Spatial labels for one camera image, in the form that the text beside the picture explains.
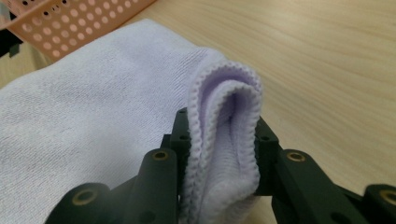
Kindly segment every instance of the orange basket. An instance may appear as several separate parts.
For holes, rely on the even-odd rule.
[[[0,30],[8,29],[53,61],[58,61],[115,30],[155,0],[2,1],[6,7],[0,2]],[[9,13],[8,16],[4,13],[5,8],[17,18],[11,21]]]

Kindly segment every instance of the knit fabric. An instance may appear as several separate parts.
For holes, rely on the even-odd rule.
[[[144,20],[0,90],[0,222],[44,223],[77,185],[111,188],[188,107],[181,222],[239,222],[258,186],[255,73]]]

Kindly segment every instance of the wooden table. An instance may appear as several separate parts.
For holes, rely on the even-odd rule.
[[[144,18],[254,67],[282,147],[309,153],[336,184],[396,186],[395,1],[159,0],[131,22]],[[24,44],[0,60],[0,87],[47,64]],[[276,223],[269,198],[246,223]]]

